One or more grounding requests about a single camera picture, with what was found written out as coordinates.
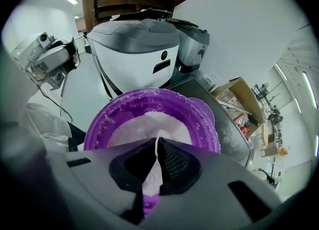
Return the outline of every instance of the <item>white powder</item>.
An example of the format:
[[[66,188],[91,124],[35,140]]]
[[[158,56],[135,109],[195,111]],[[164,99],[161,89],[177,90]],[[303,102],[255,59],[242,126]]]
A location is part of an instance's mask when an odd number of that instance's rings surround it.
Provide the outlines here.
[[[120,125],[113,132],[108,147],[154,138],[160,130],[162,130],[161,137],[191,144],[187,127],[182,122],[165,113],[148,112]],[[143,194],[148,196],[158,194],[161,184],[160,163],[156,161],[143,183]]]

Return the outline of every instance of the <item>fluorescent light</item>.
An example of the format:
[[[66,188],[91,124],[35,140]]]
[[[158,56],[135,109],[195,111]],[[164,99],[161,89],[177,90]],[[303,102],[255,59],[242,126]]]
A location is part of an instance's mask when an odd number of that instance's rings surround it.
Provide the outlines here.
[[[315,157],[318,155],[318,143],[319,143],[319,136],[317,135],[315,138]]]
[[[308,90],[309,90],[309,92],[310,92],[312,103],[313,103],[314,107],[317,109],[317,108],[318,108],[318,106],[317,106],[317,101],[316,101],[316,98],[315,98],[313,89],[311,88],[311,85],[310,85],[310,82],[309,82],[307,73],[303,72],[303,76],[304,76],[306,85],[307,85],[307,87],[308,87]]]
[[[301,114],[301,109],[300,109],[300,107],[299,107],[299,104],[298,104],[297,98],[295,98],[295,102],[296,102],[297,107],[298,107],[298,110],[299,110],[299,112],[300,112],[300,114]]]
[[[77,0],[68,0],[70,3],[72,3],[72,4],[77,4],[78,3],[78,1]]]
[[[283,71],[279,68],[278,64],[275,64],[276,70],[281,74],[282,77],[287,81],[288,79],[284,75]]]

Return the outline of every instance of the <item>cable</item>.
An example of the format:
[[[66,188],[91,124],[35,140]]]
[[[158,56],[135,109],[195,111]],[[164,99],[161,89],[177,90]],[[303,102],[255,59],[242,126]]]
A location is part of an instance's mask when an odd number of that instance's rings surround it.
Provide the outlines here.
[[[45,98],[51,100],[51,101],[52,101],[55,105],[57,105],[61,110],[63,110],[66,114],[68,114],[69,117],[71,118],[71,124],[74,124],[73,117],[70,115],[70,113],[67,112],[67,111],[66,111],[63,107],[61,107],[59,104],[57,104],[54,100],[52,100],[52,99],[41,89],[41,87],[40,87],[39,85],[37,85],[37,87],[39,88],[40,92],[42,93],[42,95],[43,95]]]

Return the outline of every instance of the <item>white cloth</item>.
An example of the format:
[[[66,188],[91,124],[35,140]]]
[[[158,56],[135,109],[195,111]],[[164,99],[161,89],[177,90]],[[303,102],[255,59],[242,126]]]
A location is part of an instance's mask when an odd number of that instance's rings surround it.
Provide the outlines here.
[[[45,106],[28,103],[20,124],[39,133],[47,150],[69,151],[68,138],[72,134],[68,122]]]

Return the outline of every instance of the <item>purple bowl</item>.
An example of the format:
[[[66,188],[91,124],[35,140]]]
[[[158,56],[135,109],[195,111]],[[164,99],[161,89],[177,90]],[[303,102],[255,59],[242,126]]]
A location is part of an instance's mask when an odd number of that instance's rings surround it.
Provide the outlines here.
[[[200,99],[197,99],[197,98],[189,98],[189,99],[206,113],[206,115],[210,118],[210,120],[212,121],[215,127],[215,117],[210,107]]]
[[[126,121],[147,112],[163,112],[185,124],[193,146],[220,153],[211,113],[176,92],[146,88],[134,90],[110,101],[94,118],[84,141],[84,150],[103,149],[113,132]],[[147,214],[159,199],[144,195]]]

